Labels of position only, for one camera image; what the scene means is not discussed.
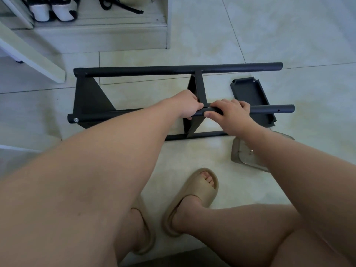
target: person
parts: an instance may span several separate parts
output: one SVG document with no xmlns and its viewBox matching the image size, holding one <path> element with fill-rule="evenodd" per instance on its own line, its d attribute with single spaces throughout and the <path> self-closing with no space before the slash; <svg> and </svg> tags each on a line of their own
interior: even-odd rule
<svg viewBox="0 0 356 267">
<path fill-rule="evenodd" d="M 259 126 L 248 103 L 211 106 L 224 114 L 205 117 L 254 150 L 292 205 L 209 209 L 218 179 L 200 169 L 167 208 L 165 231 L 194 236 L 232 266 L 356 264 L 356 166 Z M 76 134 L 3 178 L 1 265 L 116 266 L 129 251 L 147 252 L 154 230 L 140 192 L 174 121 L 202 107 L 182 91 Z"/>
</svg>

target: black metal tray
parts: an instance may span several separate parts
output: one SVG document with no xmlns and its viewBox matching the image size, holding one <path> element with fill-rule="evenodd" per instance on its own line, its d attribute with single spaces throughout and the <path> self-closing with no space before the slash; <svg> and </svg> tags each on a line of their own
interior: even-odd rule
<svg viewBox="0 0 356 267">
<path fill-rule="evenodd" d="M 254 77 L 235 79 L 230 86 L 237 100 L 246 101 L 251 106 L 269 105 L 260 81 Z M 251 118 L 264 127 L 272 127 L 277 121 L 274 114 L 253 114 Z"/>
</svg>

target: black metal rack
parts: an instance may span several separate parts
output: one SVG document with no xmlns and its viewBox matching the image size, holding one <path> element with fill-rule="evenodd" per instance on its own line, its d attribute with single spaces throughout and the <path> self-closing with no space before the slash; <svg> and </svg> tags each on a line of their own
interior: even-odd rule
<svg viewBox="0 0 356 267">
<path fill-rule="evenodd" d="M 122 114 L 140 110 L 140 108 L 116 110 L 106 97 L 94 77 L 141 76 L 141 75 L 177 75 L 191 74 L 188 90 L 191 90 L 204 107 L 197 111 L 192 120 L 183 119 L 184 134 L 168 135 L 166 141 L 178 139 L 196 139 L 205 137 L 225 136 L 223 131 L 195 133 L 203 122 L 205 111 L 215 111 L 222 114 L 218 108 L 209 107 L 207 102 L 203 73 L 231 73 L 253 71 L 281 70 L 281 62 L 256 63 L 256 64 L 224 64 L 224 65 L 193 65 L 171 67 L 97 67 L 75 68 L 77 77 L 73 113 L 68 114 L 69 123 L 76 123 L 87 129 L 108 119 Z M 264 105 L 251 106 L 250 114 L 258 113 L 290 113 L 294 112 L 294 105 Z"/>
</svg>

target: beige slipper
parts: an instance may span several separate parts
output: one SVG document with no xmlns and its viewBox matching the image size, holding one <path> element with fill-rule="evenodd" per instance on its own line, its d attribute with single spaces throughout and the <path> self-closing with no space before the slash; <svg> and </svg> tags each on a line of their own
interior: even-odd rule
<svg viewBox="0 0 356 267">
<path fill-rule="evenodd" d="M 214 181 L 214 187 L 212 187 L 207 180 L 200 175 L 201 172 L 208 172 Z M 219 189 L 219 181 L 214 172 L 208 168 L 201 168 L 196 170 L 189 178 L 185 181 L 185 184 L 178 192 L 176 197 L 173 199 L 169 207 L 162 218 L 163 230 L 172 237 L 179 237 L 181 233 L 176 232 L 172 228 L 172 219 L 175 215 L 180 202 L 186 196 L 193 195 L 201 199 L 203 207 L 209 207 L 214 201 L 217 190 Z"/>
<path fill-rule="evenodd" d="M 148 215 L 148 212 L 147 212 L 147 208 L 145 206 L 145 203 L 141 197 L 141 195 L 139 195 L 135 202 L 133 203 L 131 209 L 137 209 L 140 213 L 141 213 L 141 216 L 144 220 L 144 225 L 145 225 L 145 228 L 146 228 L 146 231 L 148 233 L 148 242 L 147 244 L 141 248 L 140 250 L 137 250 L 137 251 L 132 251 L 134 254 L 137 254 L 137 255 L 143 255 L 145 253 L 147 253 L 148 251 L 150 251 L 152 249 L 152 247 L 154 246 L 154 243 L 156 241 L 156 232 L 154 230 L 154 227 L 152 225 L 152 221 Z"/>
</svg>

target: person's right hand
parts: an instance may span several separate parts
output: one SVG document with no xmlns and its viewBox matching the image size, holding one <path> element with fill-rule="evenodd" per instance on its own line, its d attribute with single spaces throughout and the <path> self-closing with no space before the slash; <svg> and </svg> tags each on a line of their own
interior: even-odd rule
<svg viewBox="0 0 356 267">
<path fill-rule="evenodd" d="M 229 135 L 244 138 L 251 130 L 259 125 L 250 117 L 250 104 L 233 99 L 216 100 L 210 107 L 218 107 L 224 113 L 206 111 L 204 116 L 216 121 Z"/>
</svg>

